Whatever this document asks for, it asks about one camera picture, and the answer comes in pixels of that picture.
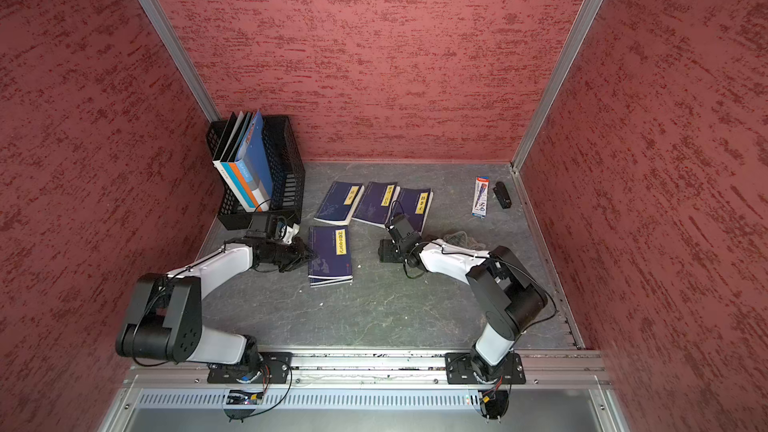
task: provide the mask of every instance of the orange stripe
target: orange stripe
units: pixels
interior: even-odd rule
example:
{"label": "orange stripe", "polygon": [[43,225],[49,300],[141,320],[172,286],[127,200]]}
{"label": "orange stripe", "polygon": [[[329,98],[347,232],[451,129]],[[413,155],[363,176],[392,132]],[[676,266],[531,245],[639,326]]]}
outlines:
{"label": "orange stripe", "polygon": [[250,199],[254,202],[254,205],[256,206],[256,210],[258,212],[263,212],[261,210],[261,207],[258,206],[259,201],[256,200],[256,197],[254,197],[254,193],[248,187],[248,182],[245,181],[245,179],[243,178],[243,175],[240,173],[240,169],[235,165],[234,162],[230,162],[230,165],[232,166],[232,172],[235,172],[235,175],[237,176],[237,180],[240,181],[240,184],[245,189],[245,193],[248,194]]}

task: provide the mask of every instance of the aluminum frame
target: aluminum frame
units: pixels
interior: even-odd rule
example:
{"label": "aluminum frame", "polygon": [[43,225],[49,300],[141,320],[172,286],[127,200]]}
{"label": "aluminum frame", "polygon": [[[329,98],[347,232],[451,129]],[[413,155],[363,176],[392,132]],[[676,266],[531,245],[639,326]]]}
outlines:
{"label": "aluminum frame", "polygon": [[160,39],[165,44],[166,49],[170,57],[176,62],[176,67],[181,72],[182,77],[187,82],[194,98],[197,103],[200,104],[200,108],[203,110],[206,118],[209,122],[214,122],[221,119],[218,109],[214,100],[211,99],[210,94],[203,84],[203,80],[197,74],[197,70],[192,63],[192,59],[187,54],[187,51],[181,45],[179,37],[176,35],[174,28],[168,21],[168,17],[163,12],[163,7],[160,6],[158,0],[138,0],[141,4],[141,8],[144,9],[149,21],[154,26],[154,29],[158,32]]}
{"label": "aluminum frame", "polygon": [[[366,349],[366,348],[262,348],[264,351],[289,351],[293,354],[292,390],[313,390],[328,394],[338,390],[369,391],[369,394],[424,395],[439,392],[464,398],[491,385],[448,384],[445,354],[466,350],[441,349]],[[511,390],[568,389],[589,390],[596,417],[604,432],[621,432],[620,409],[612,401],[612,384],[599,350],[516,350],[525,369],[527,383],[509,386]],[[147,392],[225,394],[232,387],[208,384],[208,369],[202,364],[164,365],[156,368],[132,367],[118,391],[101,432],[123,432],[134,410],[142,408],[140,399]],[[270,390],[284,394],[286,385],[274,384]],[[456,404],[466,408],[467,404]]]}
{"label": "aluminum frame", "polygon": [[568,33],[568,37],[565,39],[558,62],[554,64],[552,75],[549,77],[549,81],[542,93],[542,100],[533,112],[528,128],[525,130],[520,141],[520,146],[514,153],[514,158],[512,159],[513,169],[520,171],[523,162],[528,157],[536,136],[549,115],[552,103],[554,103],[554,99],[557,97],[558,92],[560,92],[560,87],[563,85],[565,77],[568,75],[568,71],[571,69],[571,65],[581,48],[581,43],[584,42],[584,38],[587,36],[587,32],[589,32],[589,28],[592,22],[594,22],[594,18],[598,14],[602,3],[603,0],[583,0],[581,2],[579,12],[576,14],[576,19],[571,26],[571,32]]}

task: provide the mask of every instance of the navy blue book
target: navy blue book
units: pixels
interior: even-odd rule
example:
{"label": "navy blue book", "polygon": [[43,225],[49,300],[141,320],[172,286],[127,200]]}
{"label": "navy blue book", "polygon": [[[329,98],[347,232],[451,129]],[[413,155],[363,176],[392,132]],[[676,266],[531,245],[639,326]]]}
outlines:
{"label": "navy blue book", "polygon": [[432,204],[432,189],[398,187],[395,196],[397,204],[392,205],[392,214],[404,213],[413,230],[421,234]]}
{"label": "navy blue book", "polygon": [[389,209],[392,208],[392,202],[395,199],[395,187],[397,182],[368,182],[352,218],[384,228],[384,222],[389,217]]}
{"label": "navy blue book", "polygon": [[310,248],[317,257],[310,262],[307,275],[311,279],[334,281],[352,278],[352,256],[347,247],[346,226],[310,226]]}
{"label": "navy blue book", "polygon": [[334,181],[315,214],[315,220],[334,226],[349,225],[365,189],[362,184]]}

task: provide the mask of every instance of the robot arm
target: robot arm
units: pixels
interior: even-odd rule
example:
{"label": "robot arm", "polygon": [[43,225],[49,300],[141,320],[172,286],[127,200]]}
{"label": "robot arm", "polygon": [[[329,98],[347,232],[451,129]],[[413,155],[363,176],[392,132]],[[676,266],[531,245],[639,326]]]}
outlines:
{"label": "robot arm", "polygon": [[496,381],[514,342],[547,306],[547,293],[506,247],[474,251],[441,239],[424,241],[403,214],[392,217],[386,227],[392,241],[379,246],[382,262],[446,274],[472,288],[487,320],[470,352],[472,369],[479,380]]}
{"label": "robot arm", "polygon": [[[235,275],[260,264],[287,272],[314,257],[301,239],[293,237],[297,226],[270,214],[259,220],[263,223],[252,224],[245,237],[199,261],[167,274],[139,278],[115,342],[118,354],[139,365],[151,364],[137,358],[219,364],[230,366],[240,381],[255,378],[261,363],[256,341],[203,325],[202,300]],[[283,227],[276,226],[277,220],[285,222]]]}

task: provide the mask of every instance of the black wire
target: black wire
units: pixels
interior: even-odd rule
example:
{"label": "black wire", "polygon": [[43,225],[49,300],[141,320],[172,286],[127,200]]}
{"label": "black wire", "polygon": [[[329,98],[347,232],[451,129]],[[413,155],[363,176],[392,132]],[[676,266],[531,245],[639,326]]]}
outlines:
{"label": "black wire", "polygon": [[402,202],[400,202],[398,199],[395,199],[395,200],[392,201],[392,206],[389,208],[389,213],[386,216],[386,222],[384,222],[385,224],[387,224],[389,222],[389,219],[392,217],[392,211],[395,210],[395,204],[400,206],[400,212],[402,212],[402,214],[404,216],[406,216],[406,210],[402,206]]}
{"label": "black wire", "polygon": [[289,373],[290,373],[290,380],[288,381],[288,390],[286,390],[286,392],[284,393],[283,397],[282,397],[282,398],[280,398],[280,400],[278,400],[278,401],[277,401],[277,404],[274,404],[272,407],[270,407],[270,408],[268,408],[268,409],[266,409],[266,410],[262,410],[261,412],[256,412],[255,414],[247,415],[247,416],[245,416],[244,418],[242,418],[242,419],[240,419],[240,420],[243,420],[243,419],[248,419],[248,418],[252,418],[252,417],[255,417],[255,416],[257,416],[257,415],[266,414],[267,412],[269,412],[269,411],[270,411],[270,410],[272,410],[273,408],[275,408],[275,407],[277,407],[278,405],[282,404],[282,403],[283,403],[283,400],[285,400],[285,399],[286,399],[286,397],[288,397],[288,393],[290,392],[290,386],[291,386],[291,385],[292,385],[292,383],[293,383],[293,369],[291,368],[291,366],[290,366],[290,365],[286,364],[286,363],[285,363],[285,362],[283,362],[282,360],[275,360],[275,362],[280,362],[281,364],[284,364],[286,367],[288,367],[288,371],[289,371]]}
{"label": "black wire", "polygon": [[272,200],[272,197],[269,197],[267,200],[265,200],[264,202],[262,202],[261,204],[259,204],[258,206],[256,206],[256,212],[258,212],[258,211],[259,211],[259,207],[263,206],[264,204],[266,204],[266,203],[267,203],[267,202],[269,202],[270,200]]}
{"label": "black wire", "polygon": [[408,252],[406,257],[402,260],[402,271],[406,274],[406,277],[408,277],[408,278],[420,278],[422,275],[426,274],[426,271],[422,271],[422,273],[419,274],[419,275],[414,275],[414,276],[408,275],[408,269],[406,268],[406,262],[408,262],[408,257],[413,256],[413,253],[416,251],[416,249],[418,248],[419,245],[421,245],[421,244],[433,244],[433,243],[434,242],[431,242],[431,241],[419,242],[418,244],[414,245],[411,248],[410,252]]}
{"label": "black wire", "polygon": [[131,335],[131,339],[130,339],[130,358],[132,358],[134,360],[136,365],[140,365],[141,367],[157,367],[159,365],[167,364],[169,362],[168,360],[164,360],[163,362],[158,362],[156,364],[142,364],[141,362],[139,362],[138,359],[136,359],[136,350],[134,348],[134,346],[136,344],[136,331],[139,330],[139,326],[141,325],[141,321],[144,320],[144,316],[147,315],[147,313],[150,310],[152,310],[152,307],[158,302],[158,300],[160,298],[164,297],[165,295],[168,295],[168,293],[165,292],[165,290],[166,289],[164,288],[162,292],[160,292],[157,295],[155,295],[154,299],[151,302],[149,302],[149,305],[144,310],[144,313],[141,315],[141,318],[139,319],[138,323],[136,324],[136,327],[134,327],[134,332]]}
{"label": "black wire", "polygon": [[264,390],[262,391],[262,394],[264,394],[262,397],[266,397],[266,390],[270,388],[270,381],[272,381],[272,372],[270,372],[270,366],[264,362],[264,371],[262,371],[262,374],[264,374],[262,377],[264,378]]}
{"label": "black wire", "polygon": [[166,281],[165,286],[163,286],[163,288],[160,289],[156,293],[156,295],[151,300],[148,301],[149,305],[146,307],[146,309],[144,310],[144,313],[141,315],[139,321],[136,323],[136,327],[134,327],[134,332],[132,333],[131,339],[130,339],[130,358],[133,359],[133,361],[134,361],[134,363],[136,365],[140,365],[141,367],[157,367],[159,365],[167,364],[168,362],[170,362],[169,360],[165,360],[163,362],[158,362],[157,364],[142,364],[141,362],[139,362],[136,359],[136,350],[135,350],[135,347],[136,347],[136,332],[139,330],[139,326],[141,325],[141,321],[144,320],[144,317],[152,310],[152,307],[158,302],[158,300],[160,300],[161,297],[164,297],[165,295],[168,295],[168,287],[170,286],[170,282],[175,280],[179,275],[181,275],[181,274],[191,270],[192,267],[194,267],[195,265],[201,264],[205,260],[207,260],[207,257],[202,258],[199,261],[194,262],[192,264],[189,264],[189,265],[187,265],[187,267],[184,267],[181,270],[179,270],[178,272],[176,272],[175,274],[171,275],[170,278],[168,278],[168,280]]}
{"label": "black wire", "polygon": [[509,390],[507,390],[507,403],[504,406],[504,412],[502,412],[502,416],[506,415],[507,409],[509,408],[509,396],[512,395],[512,385],[509,385]]}
{"label": "black wire", "polygon": [[523,333],[525,331],[529,330],[534,325],[540,324],[541,322],[546,322],[546,321],[554,318],[558,314],[558,305],[554,302],[554,297],[552,297],[552,294],[550,294],[549,291],[546,288],[542,287],[542,285],[539,284],[538,281],[536,279],[534,279],[529,273],[527,273],[526,271],[522,270],[517,265],[513,265],[513,264],[510,264],[509,262],[505,262],[505,261],[501,260],[500,258],[482,257],[480,255],[467,254],[466,252],[458,252],[458,251],[456,251],[456,252],[446,252],[443,249],[443,245],[437,244],[436,242],[428,242],[428,243],[438,245],[440,247],[440,252],[443,255],[466,255],[468,257],[487,258],[487,259],[493,260],[494,262],[500,262],[502,264],[505,264],[508,267],[512,267],[514,270],[516,270],[516,271],[520,272],[521,274],[523,274],[525,277],[528,278],[528,280],[530,280],[532,283],[536,284],[541,290],[543,290],[544,293],[547,295],[547,297],[549,297],[549,301],[552,303],[552,307],[554,308],[554,312],[552,312],[552,315],[549,315],[546,318],[543,318],[543,319],[540,319],[540,320],[537,320],[537,321],[533,321],[530,324],[526,325],[525,328],[520,331],[520,335],[523,335]]}
{"label": "black wire", "polygon": [[488,394],[490,397],[491,394],[493,394],[493,398],[496,398],[496,392],[498,391],[498,388],[502,386],[502,379],[504,379],[504,376],[501,376],[498,378],[498,380],[496,380],[496,383],[493,385],[492,389],[484,390],[482,395]]}
{"label": "black wire", "polygon": [[453,363],[456,362],[456,360],[461,360],[464,357],[468,357],[468,356],[469,356],[469,352],[465,352],[464,354],[461,354],[461,355],[458,355],[458,356],[454,357],[453,360],[448,362],[448,365],[446,366],[446,372],[448,372],[448,370],[451,368]]}

